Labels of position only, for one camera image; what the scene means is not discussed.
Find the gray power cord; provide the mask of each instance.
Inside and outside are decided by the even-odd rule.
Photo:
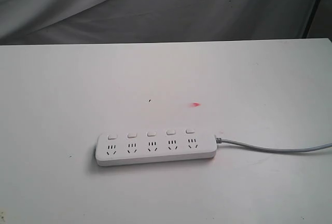
[[[272,149],[272,148],[264,148],[264,147],[249,145],[249,144],[245,144],[245,143],[241,143],[241,142],[237,142],[237,141],[233,141],[233,140],[222,139],[220,137],[216,137],[216,141],[217,141],[217,144],[227,143],[227,144],[242,146],[242,147],[245,147],[250,150],[257,150],[257,151],[268,152],[268,153],[301,153],[301,152],[322,150],[322,149],[332,147],[332,143],[330,143],[330,144],[326,144],[326,145],[320,145],[320,146],[305,148],[305,149]]]

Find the cable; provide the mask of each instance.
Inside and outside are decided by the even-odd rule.
[[[330,143],[330,144],[326,144],[326,145],[320,145],[320,146],[305,148],[305,149],[272,149],[272,148],[264,148],[264,147],[249,145],[249,144],[245,144],[245,143],[241,143],[241,142],[237,142],[237,141],[233,141],[233,140],[222,139],[220,137],[216,137],[216,141],[217,141],[217,144],[227,143],[227,144],[242,146],[242,147],[248,148],[250,150],[257,150],[257,151],[269,152],[269,153],[301,153],[301,152],[322,150],[322,149],[332,147],[332,143]]]

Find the red mark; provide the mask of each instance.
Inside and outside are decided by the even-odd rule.
[[[199,104],[199,103],[191,103],[190,104],[190,107],[197,107],[197,106],[200,106],[201,104]]]

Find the power strip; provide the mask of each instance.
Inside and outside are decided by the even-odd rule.
[[[100,166],[212,158],[214,135],[194,129],[169,129],[101,134],[95,151]]]

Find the electrical socket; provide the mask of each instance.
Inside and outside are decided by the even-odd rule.
[[[214,135],[199,130],[187,134],[183,128],[174,131],[174,135],[167,135],[167,130],[154,130],[156,135],[148,136],[147,131],[142,130],[134,138],[128,138],[127,132],[101,134],[95,151],[97,163],[113,166],[215,156],[217,143]]]

